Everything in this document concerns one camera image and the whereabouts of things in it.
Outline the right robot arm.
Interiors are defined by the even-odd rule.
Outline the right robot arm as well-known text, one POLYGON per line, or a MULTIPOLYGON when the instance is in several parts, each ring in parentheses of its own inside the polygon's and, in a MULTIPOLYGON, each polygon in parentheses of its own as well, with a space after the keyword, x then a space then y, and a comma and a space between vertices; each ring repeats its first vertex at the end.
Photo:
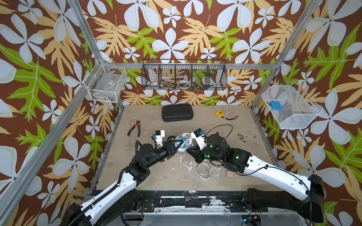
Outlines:
POLYGON ((197 163, 218 161, 224 168, 240 176, 254 176, 280 188, 261 191, 249 188, 243 203, 249 209, 279 208, 292 210, 314 223, 324 222, 324 186, 321 177, 302 176, 273 166, 240 148, 232 148, 226 139, 215 133, 206 136, 199 129, 191 133, 197 145, 187 148, 197 163))

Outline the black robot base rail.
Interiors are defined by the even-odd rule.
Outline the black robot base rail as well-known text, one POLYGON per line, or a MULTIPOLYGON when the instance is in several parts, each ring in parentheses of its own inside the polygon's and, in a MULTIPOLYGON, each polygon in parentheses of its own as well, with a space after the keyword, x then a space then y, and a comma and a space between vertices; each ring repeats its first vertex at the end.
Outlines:
POLYGON ((125 211, 155 212, 157 208, 181 207, 201 210, 216 206, 231 212, 267 212, 267 208, 256 209, 243 203, 245 191, 138 191, 124 195, 117 204, 125 211))

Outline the teal charger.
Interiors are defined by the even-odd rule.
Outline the teal charger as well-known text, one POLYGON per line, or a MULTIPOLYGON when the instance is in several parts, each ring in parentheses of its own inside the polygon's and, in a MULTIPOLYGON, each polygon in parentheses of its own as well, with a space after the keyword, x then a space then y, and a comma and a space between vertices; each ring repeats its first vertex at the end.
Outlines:
POLYGON ((188 142, 184 141, 180 144, 179 149, 186 149, 188 147, 188 142))

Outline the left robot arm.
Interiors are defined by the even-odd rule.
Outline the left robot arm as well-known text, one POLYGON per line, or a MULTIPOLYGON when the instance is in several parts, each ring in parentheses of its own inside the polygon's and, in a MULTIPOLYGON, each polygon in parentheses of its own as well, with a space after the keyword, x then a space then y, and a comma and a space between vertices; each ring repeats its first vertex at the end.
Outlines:
POLYGON ((92 199, 66 210, 62 226, 103 226, 113 219, 138 209, 142 195, 135 188, 150 175, 150 167, 173 157, 182 146, 182 139, 168 140, 161 147, 135 142, 135 155, 121 170, 118 180, 92 199))

